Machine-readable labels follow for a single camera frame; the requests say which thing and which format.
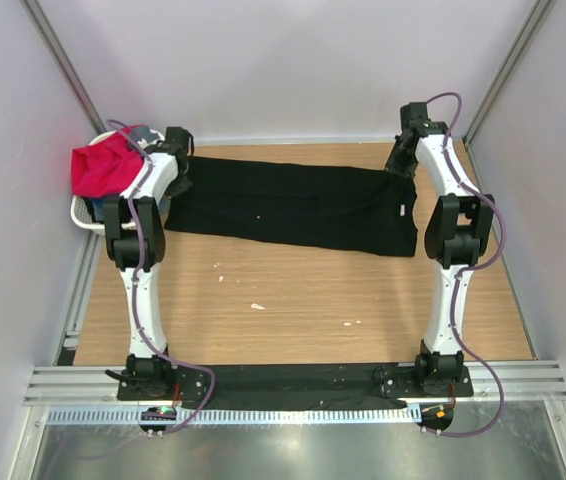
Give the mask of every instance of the white plastic basket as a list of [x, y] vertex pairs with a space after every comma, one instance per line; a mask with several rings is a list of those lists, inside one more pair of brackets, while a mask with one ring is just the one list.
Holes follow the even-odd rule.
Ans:
[[[165, 137], [161, 132], [156, 130], [150, 130], [152, 133], [155, 133], [159, 136], [161, 140], [165, 140]], [[99, 142], [102, 142], [106, 138], [110, 137], [116, 133], [114, 130], [110, 132], [105, 132], [96, 137], [94, 140], [90, 142], [90, 145], [95, 145]], [[92, 230], [97, 235], [105, 236], [105, 226], [102, 223], [95, 223], [92, 221], [92, 216], [90, 215], [87, 206], [85, 205], [85, 200], [82, 197], [74, 195], [72, 197], [72, 205], [70, 206], [70, 217], [72, 217], [72, 221], [79, 227], [84, 228], [86, 230]], [[136, 228], [136, 224], [132, 221], [129, 223], [124, 223], [121, 225], [124, 230], [134, 230]]]

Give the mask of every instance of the wooden tabletop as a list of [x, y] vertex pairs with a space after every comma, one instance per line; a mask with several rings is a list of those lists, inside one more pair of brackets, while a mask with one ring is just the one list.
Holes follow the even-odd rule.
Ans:
[[[268, 145], [201, 147], [197, 154], [381, 169], [390, 150], [382, 143]], [[457, 151], [473, 178], [465, 152]], [[170, 353], [201, 364], [413, 360], [430, 317], [434, 268], [423, 233], [436, 203], [423, 168], [415, 180], [414, 258], [166, 232], [159, 285]], [[495, 246], [492, 238], [488, 255]], [[75, 364], [122, 365], [129, 338], [125, 290], [102, 252]], [[472, 278], [464, 338], [487, 359], [531, 358], [501, 262]]]

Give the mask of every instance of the pink cloth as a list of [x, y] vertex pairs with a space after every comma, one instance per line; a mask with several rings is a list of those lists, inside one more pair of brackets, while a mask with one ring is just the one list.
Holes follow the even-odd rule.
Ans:
[[130, 186], [143, 167], [143, 160], [130, 150], [120, 134], [102, 142], [72, 150], [72, 193], [100, 198], [116, 195]]

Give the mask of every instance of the black cloth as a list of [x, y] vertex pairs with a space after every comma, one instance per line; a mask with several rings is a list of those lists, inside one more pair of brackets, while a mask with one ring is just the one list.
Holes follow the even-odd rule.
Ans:
[[192, 157], [168, 230], [414, 256], [412, 179], [381, 170]]

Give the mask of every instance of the white wall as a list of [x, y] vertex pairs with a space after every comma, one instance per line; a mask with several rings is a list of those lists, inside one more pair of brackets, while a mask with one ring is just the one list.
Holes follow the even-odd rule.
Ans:
[[0, 0], [0, 478], [32, 368], [60, 338], [84, 238], [68, 213], [70, 151], [89, 137], [23, 8]]
[[461, 133], [533, 3], [41, 0], [101, 115], [239, 141], [387, 139], [448, 89]]
[[566, 2], [558, 1], [473, 144], [510, 226], [507, 265], [534, 346], [566, 377]]

